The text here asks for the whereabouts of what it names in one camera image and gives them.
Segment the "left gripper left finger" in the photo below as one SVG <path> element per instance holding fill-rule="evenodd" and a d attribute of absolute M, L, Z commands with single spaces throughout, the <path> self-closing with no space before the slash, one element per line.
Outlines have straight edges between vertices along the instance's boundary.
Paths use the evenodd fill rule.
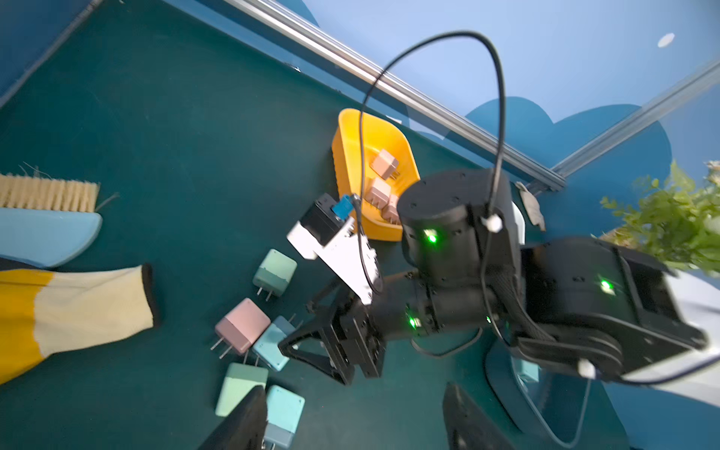
<path fill-rule="evenodd" d="M 266 390 L 253 387 L 200 445 L 200 450 L 261 450 L 267 427 Z"/>

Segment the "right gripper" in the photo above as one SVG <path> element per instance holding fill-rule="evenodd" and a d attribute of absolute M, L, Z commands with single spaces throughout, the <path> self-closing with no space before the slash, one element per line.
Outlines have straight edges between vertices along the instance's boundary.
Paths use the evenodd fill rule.
<path fill-rule="evenodd" d="M 311 320 L 279 343 L 284 356 L 348 386 L 360 368 L 382 375 L 386 344 L 435 334 L 483 330 L 504 309 L 494 288 L 477 282 L 436 285 L 416 271 L 384 279 L 371 304 L 335 277 L 307 302 Z"/>

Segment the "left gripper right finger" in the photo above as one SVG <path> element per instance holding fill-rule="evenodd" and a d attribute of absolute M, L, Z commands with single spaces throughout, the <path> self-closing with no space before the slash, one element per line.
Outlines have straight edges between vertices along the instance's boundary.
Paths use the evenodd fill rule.
<path fill-rule="evenodd" d="M 442 401 L 444 425 L 450 449 L 515 449 L 508 437 L 458 384 L 450 382 Z"/>

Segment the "blue plug pile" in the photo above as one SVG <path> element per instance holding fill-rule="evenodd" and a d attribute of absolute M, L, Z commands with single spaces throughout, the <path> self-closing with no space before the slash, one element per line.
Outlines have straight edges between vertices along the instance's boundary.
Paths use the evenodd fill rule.
<path fill-rule="evenodd" d="M 294 331 L 296 328 L 288 319 L 277 316 L 252 346 L 255 356 L 272 371 L 282 371 L 290 358 L 279 350 L 279 345 Z"/>

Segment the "pink plug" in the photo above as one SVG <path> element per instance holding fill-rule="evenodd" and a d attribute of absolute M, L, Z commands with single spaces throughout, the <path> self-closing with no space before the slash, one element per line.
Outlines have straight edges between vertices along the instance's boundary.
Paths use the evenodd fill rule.
<path fill-rule="evenodd" d="M 390 200 L 392 189 L 381 177 L 371 179 L 365 192 L 365 200 L 378 209 L 385 208 Z"/>
<path fill-rule="evenodd" d="M 399 213 L 397 210 L 399 197 L 395 194 L 391 194 L 388 198 L 386 205 L 382 208 L 381 216 L 382 219 L 388 223 L 399 225 L 401 220 L 399 219 Z"/>
<path fill-rule="evenodd" d="M 245 354 L 270 324 L 270 318 L 253 300 L 246 298 L 215 325 L 219 340 L 211 347 L 211 351 L 224 343 L 227 347 L 219 359 L 225 358 L 230 352 Z"/>
<path fill-rule="evenodd" d="M 382 149 L 371 161 L 370 168 L 383 180 L 396 179 L 399 161 L 387 150 Z"/>

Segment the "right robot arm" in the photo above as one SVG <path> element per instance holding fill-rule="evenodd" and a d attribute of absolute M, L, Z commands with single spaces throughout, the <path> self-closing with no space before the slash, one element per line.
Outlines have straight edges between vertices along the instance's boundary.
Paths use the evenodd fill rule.
<path fill-rule="evenodd" d="M 381 275 L 376 254 L 318 199 L 288 233 L 334 273 L 329 306 L 279 343 L 284 356 L 341 384 L 381 375 L 386 344 L 492 331 L 543 369 L 719 402 L 718 290 L 645 253 L 588 236 L 521 244 L 510 185 L 491 170 L 433 174 L 397 211 L 406 273 Z"/>

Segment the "clear blue storage box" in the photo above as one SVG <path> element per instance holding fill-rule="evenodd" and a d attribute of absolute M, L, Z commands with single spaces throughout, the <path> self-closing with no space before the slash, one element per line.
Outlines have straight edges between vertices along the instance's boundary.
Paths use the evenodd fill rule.
<path fill-rule="evenodd" d="M 487 353 L 485 372 L 491 389 L 521 432 L 562 449 L 577 447 L 592 381 L 516 358 L 498 342 Z"/>

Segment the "yellow storage box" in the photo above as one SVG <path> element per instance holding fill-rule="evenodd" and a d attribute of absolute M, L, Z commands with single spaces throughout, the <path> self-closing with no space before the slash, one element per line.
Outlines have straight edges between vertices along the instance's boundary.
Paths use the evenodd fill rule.
<path fill-rule="evenodd" d="M 386 184 L 391 193 L 401 196 L 420 180 L 410 144 L 396 125 L 356 109 L 344 109 L 337 118 L 337 131 L 332 142 L 332 155 L 337 191 L 342 197 L 368 189 L 378 176 L 371 164 L 381 151 L 387 151 L 399 165 Z"/>

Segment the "blue plug bottom middle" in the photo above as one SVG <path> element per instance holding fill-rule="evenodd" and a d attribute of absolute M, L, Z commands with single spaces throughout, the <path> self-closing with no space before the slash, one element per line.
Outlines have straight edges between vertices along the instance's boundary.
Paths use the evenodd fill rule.
<path fill-rule="evenodd" d="M 269 449 L 289 449 L 303 414 L 306 400 L 281 386 L 266 392 L 267 425 L 264 442 Z"/>

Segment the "green plug bottom left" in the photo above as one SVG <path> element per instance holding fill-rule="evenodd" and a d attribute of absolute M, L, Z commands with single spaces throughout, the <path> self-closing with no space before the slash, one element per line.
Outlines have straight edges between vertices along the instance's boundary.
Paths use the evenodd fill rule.
<path fill-rule="evenodd" d="M 215 415 L 228 416 L 256 386 L 266 387 L 268 369 L 239 363 L 230 363 L 215 408 Z"/>

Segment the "green plug middle pile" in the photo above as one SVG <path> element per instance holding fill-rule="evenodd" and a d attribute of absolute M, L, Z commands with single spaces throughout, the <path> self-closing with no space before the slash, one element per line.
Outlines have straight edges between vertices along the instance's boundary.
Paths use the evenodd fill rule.
<path fill-rule="evenodd" d="M 270 249 L 252 279 L 253 285 L 258 288 L 257 296 L 266 293 L 266 302 L 273 296 L 282 296 L 287 290 L 296 268 L 297 262 L 294 259 L 276 249 Z"/>

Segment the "yellow work glove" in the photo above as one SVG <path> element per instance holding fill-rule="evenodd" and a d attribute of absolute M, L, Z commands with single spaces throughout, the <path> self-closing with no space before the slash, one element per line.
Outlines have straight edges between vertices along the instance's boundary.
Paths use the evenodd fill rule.
<path fill-rule="evenodd" d="M 1 260 L 1 383 L 53 354 L 130 338 L 159 326 L 149 264 L 84 273 Z"/>

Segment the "potted artificial plant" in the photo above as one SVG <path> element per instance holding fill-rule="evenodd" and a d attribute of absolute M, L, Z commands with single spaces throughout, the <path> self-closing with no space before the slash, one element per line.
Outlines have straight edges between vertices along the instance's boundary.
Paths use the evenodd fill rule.
<path fill-rule="evenodd" d="M 719 276 L 719 162 L 696 183 L 675 162 L 663 182 L 641 178 L 639 204 L 621 204 L 604 197 L 600 204 L 622 225 L 601 238 L 651 255 L 679 270 L 700 270 Z"/>

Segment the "aluminium frame rail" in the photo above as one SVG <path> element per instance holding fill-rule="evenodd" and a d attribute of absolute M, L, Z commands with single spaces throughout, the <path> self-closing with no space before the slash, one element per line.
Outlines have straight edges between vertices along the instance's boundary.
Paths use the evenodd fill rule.
<path fill-rule="evenodd" d="M 380 66 L 276 1 L 238 0 L 232 1 L 230 4 L 368 84 L 374 82 L 381 75 Z M 377 86 L 393 99 L 404 103 L 431 122 L 447 128 L 470 143 L 480 146 L 490 153 L 497 150 L 497 139 L 489 132 L 480 129 L 400 78 L 391 74 L 384 75 Z M 566 187 L 566 180 L 560 174 L 525 156 L 513 147 L 505 145 L 504 155 L 508 165 L 526 174 L 541 186 L 552 191 L 560 191 Z"/>

